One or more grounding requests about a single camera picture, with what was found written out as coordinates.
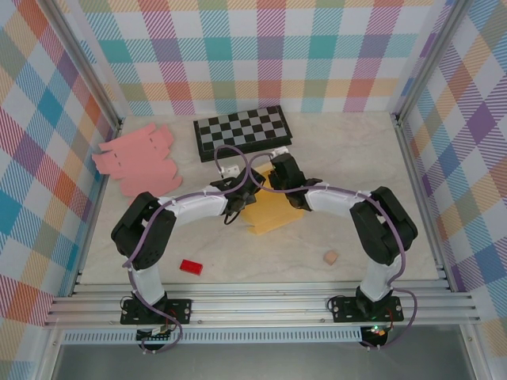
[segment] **white tabletop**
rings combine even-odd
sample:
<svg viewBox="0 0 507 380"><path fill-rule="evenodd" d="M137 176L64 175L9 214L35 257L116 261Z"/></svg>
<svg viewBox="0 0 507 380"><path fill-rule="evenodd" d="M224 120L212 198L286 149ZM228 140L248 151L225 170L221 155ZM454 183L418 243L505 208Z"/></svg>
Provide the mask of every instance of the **white tabletop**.
<svg viewBox="0 0 507 380"><path fill-rule="evenodd" d="M204 117L208 116L129 116L125 122L123 133L151 122L168 124L175 138L170 157L183 176L182 186L171 196L200 190L219 179L215 164L201 163L197 152L193 120ZM375 190L383 185L395 193L419 229L419 237L407 253L403 279L436 279L434 259L389 115L287 113L286 119L294 136L288 149L307 178L352 190ZM242 167L238 157L222 163ZM82 283L128 282L121 267L125 258L110 238L127 208L128 199L121 195L119 182L109 179ZM223 217L217 217L174 230L158 262L162 282L346 281L361 280L366 272L368 257L350 218L308 212L302 219L261 236L246 228L241 218L224 226ZM322 259L330 249L339 254L333 266ZM202 274L181 272L183 259L202 263Z"/></svg>

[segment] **metal bracket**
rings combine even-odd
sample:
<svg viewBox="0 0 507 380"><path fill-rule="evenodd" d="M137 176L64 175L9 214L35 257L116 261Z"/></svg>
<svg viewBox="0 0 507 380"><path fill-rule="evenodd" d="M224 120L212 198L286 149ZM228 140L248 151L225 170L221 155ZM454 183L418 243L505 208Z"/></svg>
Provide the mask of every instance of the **metal bracket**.
<svg viewBox="0 0 507 380"><path fill-rule="evenodd" d="M334 323L366 322L363 313L356 306L356 297L334 297L329 304ZM403 319L403 309L399 298L391 296L387 300L385 313L372 317L371 322L372 324L377 322L400 322Z"/></svg>
<svg viewBox="0 0 507 380"><path fill-rule="evenodd" d="M175 317L182 325L188 325L192 315L192 300L168 299L164 303L164 310L161 311ZM165 323L166 318L149 311L137 298L123 302L121 325L164 325Z"/></svg>

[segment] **chessboard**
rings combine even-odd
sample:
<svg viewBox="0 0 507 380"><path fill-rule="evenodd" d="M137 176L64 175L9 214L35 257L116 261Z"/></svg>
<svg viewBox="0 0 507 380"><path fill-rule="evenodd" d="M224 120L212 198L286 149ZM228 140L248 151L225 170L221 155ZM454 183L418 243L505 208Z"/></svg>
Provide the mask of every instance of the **chessboard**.
<svg viewBox="0 0 507 380"><path fill-rule="evenodd" d="M212 161L217 146L233 145L243 153L291 145L292 133L277 105L193 122L201 162ZM222 149L218 157L238 155Z"/></svg>

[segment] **yellow sponge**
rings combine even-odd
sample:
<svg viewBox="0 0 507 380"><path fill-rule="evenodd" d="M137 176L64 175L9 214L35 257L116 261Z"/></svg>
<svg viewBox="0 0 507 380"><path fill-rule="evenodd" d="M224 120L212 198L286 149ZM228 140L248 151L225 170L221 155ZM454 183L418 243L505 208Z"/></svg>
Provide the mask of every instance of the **yellow sponge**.
<svg viewBox="0 0 507 380"><path fill-rule="evenodd" d="M273 170L271 163L255 168L255 170L266 178L264 186L272 188L268 178L269 172ZM240 214L245 222L252 225L248 229L252 234L265 234L301 219L304 215L304 210L296 210L291 206L285 194L260 190L255 198L257 202L246 206Z"/></svg>

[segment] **beige cube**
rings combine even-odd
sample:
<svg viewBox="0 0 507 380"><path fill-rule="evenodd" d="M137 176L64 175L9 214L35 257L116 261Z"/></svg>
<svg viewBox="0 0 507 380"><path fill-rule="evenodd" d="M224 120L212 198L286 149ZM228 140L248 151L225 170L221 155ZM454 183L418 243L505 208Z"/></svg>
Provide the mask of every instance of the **beige cube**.
<svg viewBox="0 0 507 380"><path fill-rule="evenodd" d="M333 265L337 258L338 254L334 251L327 251L324 255L324 261L329 265Z"/></svg>

